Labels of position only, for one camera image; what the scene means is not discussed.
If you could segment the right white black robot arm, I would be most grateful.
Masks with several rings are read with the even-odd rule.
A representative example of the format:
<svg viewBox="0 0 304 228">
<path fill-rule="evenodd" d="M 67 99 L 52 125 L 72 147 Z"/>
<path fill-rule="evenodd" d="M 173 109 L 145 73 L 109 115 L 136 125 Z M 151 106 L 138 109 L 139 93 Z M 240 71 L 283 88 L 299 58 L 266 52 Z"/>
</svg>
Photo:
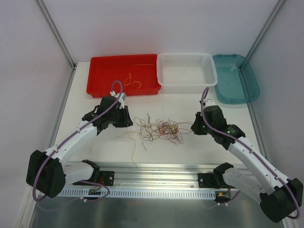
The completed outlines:
<svg viewBox="0 0 304 228">
<path fill-rule="evenodd" d="M 227 124 L 221 108 L 202 103 L 191 129 L 196 135 L 211 135 L 214 141 L 236 156 L 251 171 L 253 178 L 224 163 L 213 175 L 216 186 L 231 185 L 247 194 L 260 205 L 273 222 L 301 215 L 304 186 L 299 179 L 290 179 L 275 168 L 253 146 L 246 134 L 235 124 Z"/>
</svg>

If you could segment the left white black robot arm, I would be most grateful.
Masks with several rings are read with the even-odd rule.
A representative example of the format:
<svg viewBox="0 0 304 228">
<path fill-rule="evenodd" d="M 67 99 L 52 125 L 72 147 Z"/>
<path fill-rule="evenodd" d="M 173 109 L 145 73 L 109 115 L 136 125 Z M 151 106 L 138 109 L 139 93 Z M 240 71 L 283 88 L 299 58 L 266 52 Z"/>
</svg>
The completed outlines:
<svg viewBox="0 0 304 228">
<path fill-rule="evenodd" d="M 86 113 L 70 136 L 45 151 L 35 150 L 29 159 L 26 183 L 33 191 L 54 198 L 69 184 L 86 181 L 90 185 L 100 182 L 100 167 L 90 160 L 68 165 L 69 160 L 87 142 L 112 125 L 127 128 L 133 125 L 125 93 L 104 96 L 99 105 Z"/>
</svg>

